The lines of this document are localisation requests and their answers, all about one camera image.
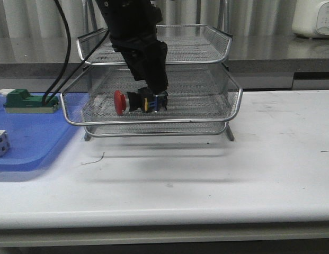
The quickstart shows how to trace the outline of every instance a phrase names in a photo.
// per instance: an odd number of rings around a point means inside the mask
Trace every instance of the green terminal block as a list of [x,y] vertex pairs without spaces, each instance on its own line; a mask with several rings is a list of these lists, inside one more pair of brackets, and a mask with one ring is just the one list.
[[7,113],[54,113],[58,110],[58,98],[43,105],[42,95],[31,95],[26,89],[16,89],[6,96],[4,108]]

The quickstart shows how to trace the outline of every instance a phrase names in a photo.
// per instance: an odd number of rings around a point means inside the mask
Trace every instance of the white appliance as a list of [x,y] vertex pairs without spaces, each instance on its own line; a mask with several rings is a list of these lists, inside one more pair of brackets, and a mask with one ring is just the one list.
[[292,31],[308,38],[329,37],[329,1],[297,0]]

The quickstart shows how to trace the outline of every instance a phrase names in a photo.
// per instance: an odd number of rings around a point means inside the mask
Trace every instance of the stacked trays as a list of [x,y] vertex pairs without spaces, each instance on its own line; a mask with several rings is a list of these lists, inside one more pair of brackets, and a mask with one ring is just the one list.
[[[105,32],[101,29],[78,38],[82,59]],[[158,26],[157,36],[168,45],[167,111],[116,114],[114,91],[136,92],[146,84],[134,80],[107,39],[87,60],[89,67],[62,92],[66,120],[84,126],[94,137],[210,135],[226,130],[242,96],[221,63],[227,58],[231,37],[206,25]]]

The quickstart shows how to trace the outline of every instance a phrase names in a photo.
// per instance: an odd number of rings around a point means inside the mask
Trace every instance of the gray curtain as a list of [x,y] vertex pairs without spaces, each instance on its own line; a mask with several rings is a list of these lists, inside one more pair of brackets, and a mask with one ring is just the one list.
[[[60,0],[73,37],[84,34],[83,2]],[[105,26],[97,6],[99,27]],[[156,0],[163,24],[203,23],[221,27],[222,0]],[[232,0],[230,33],[274,35],[291,33],[296,0]],[[64,29],[53,0],[0,0],[0,38],[64,37]]]

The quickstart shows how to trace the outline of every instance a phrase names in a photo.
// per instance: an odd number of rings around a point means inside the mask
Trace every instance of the thin wire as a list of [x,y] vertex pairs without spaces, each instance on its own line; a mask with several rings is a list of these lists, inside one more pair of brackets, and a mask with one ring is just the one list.
[[55,79],[55,81],[51,84],[51,86],[48,88],[48,90],[44,93],[44,95],[42,97],[42,104],[43,105],[46,105],[48,103],[48,102],[46,102],[46,98],[47,98],[48,94],[51,92],[51,90],[54,89],[54,87],[58,84],[58,82],[62,78],[62,76],[63,76],[63,74],[64,74],[64,72],[65,72],[65,70],[68,66],[69,59],[70,59],[70,52],[71,52],[71,36],[70,36],[70,29],[69,29],[67,19],[65,18],[65,14],[63,12],[63,9],[62,9],[59,1],[54,0],[54,2],[57,6],[58,12],[59,12],[59,14],[60,14],[60,16],[63,20],[63,23],[64,23],[64,27],[65,27],[65,31],[66,31],[66,35],[67,35],[67,53],[66,53],[66,56],[65,56],[65,60],[64,60],[64,63],[63,63],[62,70],[60,71],[58,77]]
[[105,154],[105,152],[102,154],[102,157],[101,157],[99,160],[97,160],[97,161],[94,161],[94,162],[85,162],[85,163],[81,163],[81,164],[82,164],[82,165],[87,165],[87,164],[93,164],[93,163],[100,162],[101,160],[103,160],[103,158],[104,158],[104,154]]
[[[63,16],[64,16],[64,12],[61,8],[61,6],[59,6],[58,8],[58,11],[60,13],[60,15],[62,16],[62,19],[63,19]],[[66,21],[66,18],[64,16],[64,26],[65,27],[68,27],[69,26],[67,25],[67,21]],[[98,44],[90,51],[90,53],[81,61],[81,63],[71,72],[71,74],[58,86],[58,88],[47,98],[47,96],[50,94],[51,90],[54,89],[54,87],[56,86],[55,82],[49,87],[49,89],[44,93],[44,96],[42,98],[42,103],[43,105],[46,105],[48,104],[52,98],[54,98],[54,96],[62,89],[62,87],[69,81],[69,79],[74,75],[75,72],[78,71],[78,69],[88,60],[88,58],[93,54],[93,52],[96,51],[96,49],[103,43],[103,41],[105,41],[105,39],[108,37],[108,34],[109,34],[109,29],[107,29],[105,35],[103,36],[103,38],[98,42]]]

